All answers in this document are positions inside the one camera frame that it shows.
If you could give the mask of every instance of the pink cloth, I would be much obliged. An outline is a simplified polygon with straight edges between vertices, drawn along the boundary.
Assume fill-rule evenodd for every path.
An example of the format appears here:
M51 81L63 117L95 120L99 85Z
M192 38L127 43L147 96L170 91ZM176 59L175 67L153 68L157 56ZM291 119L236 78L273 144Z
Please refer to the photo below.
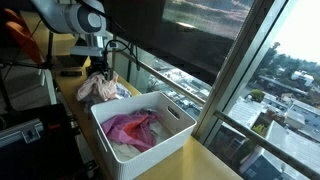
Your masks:
M98 94L104 101L116 98L117 79L118 74L115 72L113 72L113 79L111 81L107 81L100 72L92 73L91 76L89 76L83 85L78 89L77 100L82 100L91 92Z
M109 140L133 145L144 152L156 145L149 124L159 117L155 111L141 110L133 115L116 115L101 127Z

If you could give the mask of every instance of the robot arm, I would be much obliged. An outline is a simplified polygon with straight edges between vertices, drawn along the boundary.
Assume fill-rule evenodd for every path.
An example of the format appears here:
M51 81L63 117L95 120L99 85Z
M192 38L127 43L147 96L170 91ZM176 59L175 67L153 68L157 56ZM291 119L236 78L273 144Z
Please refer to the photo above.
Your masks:
M59 4L54 0L30 0L46 26L55 33L106 36L106 20L81 4ZM97 0L84 0L92 8L104 12Z

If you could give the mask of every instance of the white plastic bin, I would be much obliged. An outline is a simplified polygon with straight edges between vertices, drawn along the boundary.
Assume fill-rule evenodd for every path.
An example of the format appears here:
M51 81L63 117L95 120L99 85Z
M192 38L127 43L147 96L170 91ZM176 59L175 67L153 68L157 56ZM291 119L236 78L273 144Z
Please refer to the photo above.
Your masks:
M120 161L100 126L118 114L132 114L142 108L157 110L162 116L162 124L173 135L153 148ZM115 180L131 180L139 176L161 160L182 147L191 135L196 121L161 92L152 92L126 99L113 100L91 107L94 131L104 160Z

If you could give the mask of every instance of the wooden desk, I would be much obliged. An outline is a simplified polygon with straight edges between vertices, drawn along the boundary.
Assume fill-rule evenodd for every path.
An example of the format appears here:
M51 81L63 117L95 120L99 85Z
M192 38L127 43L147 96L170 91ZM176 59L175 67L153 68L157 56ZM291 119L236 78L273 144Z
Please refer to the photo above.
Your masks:
M30 24L30 20L34 17L34 14L24 13L27 24ZM81 77L61 77L59 73L53 72L53 77L65 98L65 101L70 108L71 112L77 116L78 125L81 128L83 136L87 141L90 149L95 157L97 163L100 166L102 175L105 179L112 179L110 172L103 160L101 151L98 147L97 140L94 136L92 127L92 120L84 113L84 104L79 103L75 97L76 87L82 85L85 80L85 76ZM127 83L123 78L119 78L119 82L127 87L132 95L139 95L140 93ZM174 179L174 180L206 180L206 179L241 179L235 172L233 172L227 165L214 156L209 150L197 142L193 137L190 137L186 144L178 151L141 174L136 179L149 180L149 179Z

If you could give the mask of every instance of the desk surface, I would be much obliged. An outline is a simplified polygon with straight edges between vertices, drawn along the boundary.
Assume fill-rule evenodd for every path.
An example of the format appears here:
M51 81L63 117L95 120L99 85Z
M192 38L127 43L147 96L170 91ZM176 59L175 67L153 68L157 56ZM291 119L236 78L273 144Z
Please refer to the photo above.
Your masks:
M38 20L39 16L34 13L22 12L26 23L32 31ZM46 54L47 44L45 40L48 37L48 30L42 24L39 30L35 33L35 39L43 50L43 54ZM58 35L54 38L54 51L67 52L66 48L72 46L75 40L70 35ZM86 62L84 67L89 65L89 61ZM85 80L85 76L81 77L61 77L58 72L53 72L63 97L70 109L70 111L77 116L78 125L81 128L83 136L85 137L92 154L94 155L97 163L100 166L101 172L105 179L112 179L110 172L104 163L103 156L99 149L97 140L94 136L92 127L92 120L84 113L84 104L79 103L75 97L76 87L82 85ZM123 84L128 90L131 91L132 95L140 95L140 93L126 82L123 78L119 77L119 83ZM183 180L194 180L194 179L241 179L234 171L232 171L227 165L221 160L214 156L209 150L203 145L196 141L193 137L190 137L186 144L174 152L172 155L141 174L137 179L183 179Z

